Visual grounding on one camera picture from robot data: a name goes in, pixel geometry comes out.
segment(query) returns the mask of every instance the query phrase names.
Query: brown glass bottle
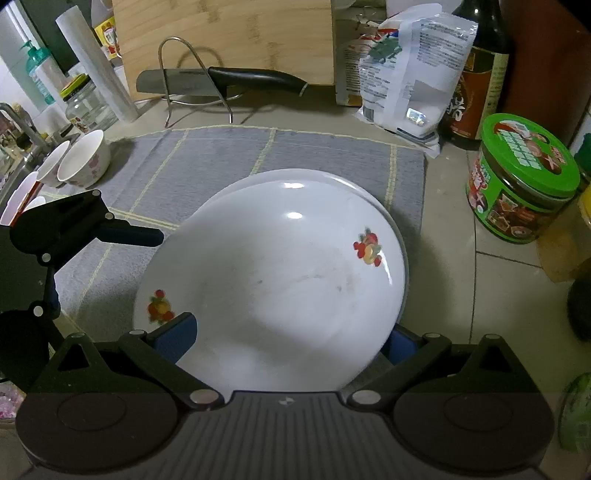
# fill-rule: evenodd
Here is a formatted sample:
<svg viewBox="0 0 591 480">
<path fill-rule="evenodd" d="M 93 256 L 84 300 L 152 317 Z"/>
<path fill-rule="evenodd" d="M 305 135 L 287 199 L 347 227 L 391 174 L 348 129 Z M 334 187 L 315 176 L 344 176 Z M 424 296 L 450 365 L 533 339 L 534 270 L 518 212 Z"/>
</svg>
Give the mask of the brown glass bottle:
<svg viewBox="0 0 591 480">
<path fill-rule="evenodd" d="M 484 119 L 496 112 L 511 51 L 499 0 L 463 0 L 453 12 L 478 22 L 474 46 L 452 100 L 441 120 L 441 133 L 466 150 L 480 146 Z"/>
</svg>

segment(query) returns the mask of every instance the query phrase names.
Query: white bowl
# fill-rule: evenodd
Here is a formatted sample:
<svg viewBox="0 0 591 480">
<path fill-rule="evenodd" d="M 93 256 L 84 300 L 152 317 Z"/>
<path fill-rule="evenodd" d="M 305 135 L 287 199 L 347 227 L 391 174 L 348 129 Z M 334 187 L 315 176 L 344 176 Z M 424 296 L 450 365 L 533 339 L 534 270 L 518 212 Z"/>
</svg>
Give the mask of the white bowl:
<svg viewBox="0 0 591 480">
<path fill-rule="evenodd" d="M 111 163 L 111 151 L 105 133 L 95 130 L 78 140 L 64 155 L 57 179 L 87 188 L 103 176 Z"/>
<path fill-rule="evenodd" d="M 58 188 L 63 182 L 57 179 L 57 170 L 60 168 L 61 160 L 69 149 L 69 140 L 59 144 L 37 170 L 37 180 L 49 187 Z"/>
</svg>

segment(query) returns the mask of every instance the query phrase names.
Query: green lid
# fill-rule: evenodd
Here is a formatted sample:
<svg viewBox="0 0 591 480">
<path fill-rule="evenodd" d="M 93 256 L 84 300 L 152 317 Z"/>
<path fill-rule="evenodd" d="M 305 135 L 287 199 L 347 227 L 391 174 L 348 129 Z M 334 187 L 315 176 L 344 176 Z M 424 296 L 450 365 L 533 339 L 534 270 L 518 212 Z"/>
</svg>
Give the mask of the green lid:
<svg viewBox="0 0 591 480">
<path fill-rule="evenodd" d="M 579 168 L 545 128 L 520 116 L 495 113 L 482 125 L 482 142 L 505 171 L 533 189 L 559 198 L 574 195 Z"/>
</svg>

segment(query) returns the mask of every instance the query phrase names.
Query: kitchen counter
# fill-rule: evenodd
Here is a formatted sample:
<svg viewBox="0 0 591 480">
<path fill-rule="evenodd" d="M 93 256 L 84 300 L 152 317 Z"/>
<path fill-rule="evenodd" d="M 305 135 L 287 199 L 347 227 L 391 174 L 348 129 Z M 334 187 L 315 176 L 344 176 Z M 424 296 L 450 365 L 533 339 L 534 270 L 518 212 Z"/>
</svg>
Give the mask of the kitchen counter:
<svg viewBox="0 0 591 480">
<path fill-rule="evenodd" d="M 397 137 L 335 105 L 334 91 L 311 87 L 302 98 L 247 93 L 232 103 L 236 124 L 365 137 L 408 146 Z M 133 124 L 115 124 L 111 140 L 164 129 L 166 103 L 150 102 Z M 172 128 L 225 124 L 220 107 L 175 105 Z M 465 196 L 471 155 L 450 144 L 429 159 L 421 245 L 411 271 L 402 324 L 413 332 L 439 332 L 456 343 L 502 335 L 556 411 L 560 393 L 591 369 L 591 346 L 579 342 L 567 321 L 569 284 L 554 284 L 540 268 L 535 244 L 511 245 L 475 221 Z M 63 325 L 64 329 L 72 326 Z M 551 479 L 581 479 L 587 458 L 560 450 L 556 438 L 542 469 Z"/>
</svg>

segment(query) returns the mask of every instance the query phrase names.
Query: kitchen knife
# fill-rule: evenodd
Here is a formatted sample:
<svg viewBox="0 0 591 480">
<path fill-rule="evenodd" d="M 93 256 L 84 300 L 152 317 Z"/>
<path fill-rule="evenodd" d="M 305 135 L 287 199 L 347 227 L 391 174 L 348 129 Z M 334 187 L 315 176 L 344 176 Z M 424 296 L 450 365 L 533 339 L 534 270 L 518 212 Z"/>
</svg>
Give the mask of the kitchen knife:
<svg viewBox="0 0 591 480">
<path fill-rule="evenodd" d="M 255 90 L 285 90 L 300 96 L 308 86 L 304 80 L 276 70 L 209 67 L 207 71 L 223 96 L 231 85 Z M 165 69 L 165 72 L 171 95 L 217 96 L 202 69 Z M 165 95 L 162 71 L 144 70 L 138 75 L 135 88 L 142 93 Z"/>
</svg>

